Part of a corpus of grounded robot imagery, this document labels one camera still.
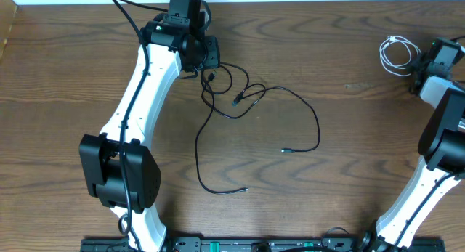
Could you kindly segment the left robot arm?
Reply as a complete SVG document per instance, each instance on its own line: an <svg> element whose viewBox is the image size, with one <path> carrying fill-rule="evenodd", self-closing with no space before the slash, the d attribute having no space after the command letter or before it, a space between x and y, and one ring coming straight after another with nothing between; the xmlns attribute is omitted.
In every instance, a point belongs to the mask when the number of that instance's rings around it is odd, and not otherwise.
<svg viewBox="0 0 465 252"><path fill-rule="evenodd" d="M118 216L119 231L136 251L167 247L155 206L161 170L150 152L152 137L180 73L195 78L219 67L217 38L206 35L210 23L206 1L170 0L145 27L135 27L139 49L126 91L100 133L84 135L78 148L89 194Z"/></svg>

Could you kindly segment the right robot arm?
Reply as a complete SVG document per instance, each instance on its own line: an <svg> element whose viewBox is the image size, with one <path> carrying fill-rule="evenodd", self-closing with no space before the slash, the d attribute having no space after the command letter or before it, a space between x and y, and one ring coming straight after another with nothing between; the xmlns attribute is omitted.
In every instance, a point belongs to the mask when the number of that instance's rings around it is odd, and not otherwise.
<svg viewBox="0 0 465 252"><path fill-rule="evenodd" d="M452 78L464 58L459 38L436 38L431 48L400 65L413 77L410 92L434 108L418 142L418 165L389 210L354 251L444 251L443 240L415 236L440 199L464 180L464 87Z"/></svg>

